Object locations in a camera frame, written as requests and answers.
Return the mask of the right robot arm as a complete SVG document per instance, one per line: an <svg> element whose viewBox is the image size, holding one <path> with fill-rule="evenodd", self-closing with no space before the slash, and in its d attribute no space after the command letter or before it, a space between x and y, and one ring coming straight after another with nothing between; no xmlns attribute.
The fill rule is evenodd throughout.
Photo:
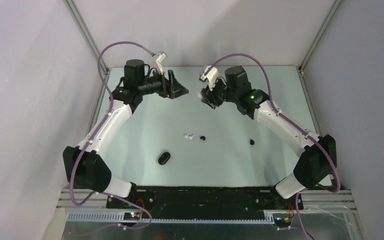
<svg viewBox="0 0 384 240"><path fill-rule="evenodd" d="M337 165L336 141L330 135L320 136L295 123L270 101L261 89L252 88L242 66L229 67L221 77L217 68L206 66L199 77L207 86L199 93L201 102L212 109L224 102L234 103L237 110L269 128L292 149L298 157L292 173L278 182L271 194L271 204L284 209L291 197L304 189L315 187L333 173Z"/></svg>

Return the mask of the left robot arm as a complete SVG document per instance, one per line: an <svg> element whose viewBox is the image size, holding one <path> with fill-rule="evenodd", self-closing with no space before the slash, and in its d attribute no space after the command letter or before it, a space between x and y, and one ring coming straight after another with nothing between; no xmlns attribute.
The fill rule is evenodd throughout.
<svg viewBox="0 0 384 240"><path fill-rule="evenodd" d="M159 72L155 67L146 71L140 59L131 59L124 65L124 75L109 96L109 108L100 122L76 146L67 146L63 162L70 186L86 188L98 193L118 196L125 208L133 208L138 194L132 191L134 183L112 174L105 161L107 151L121 126L133 115L144 96L157 94L176 99L189 93L178 82L174 71Z"/></svg>

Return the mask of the white earbud charging case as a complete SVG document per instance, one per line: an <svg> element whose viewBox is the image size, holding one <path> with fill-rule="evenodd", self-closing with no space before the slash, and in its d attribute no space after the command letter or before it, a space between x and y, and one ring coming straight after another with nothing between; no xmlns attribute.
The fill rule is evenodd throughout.
<svg viewBox="0 0 384 240"><path fill-rule="evenodd" d="M202 99L204 98L204 95L203 95L203 93L202 93L202 90L199 90L199 91L197 92L197 96L198 96L198 98L199 98L200 100L202 100Z"/></svg>

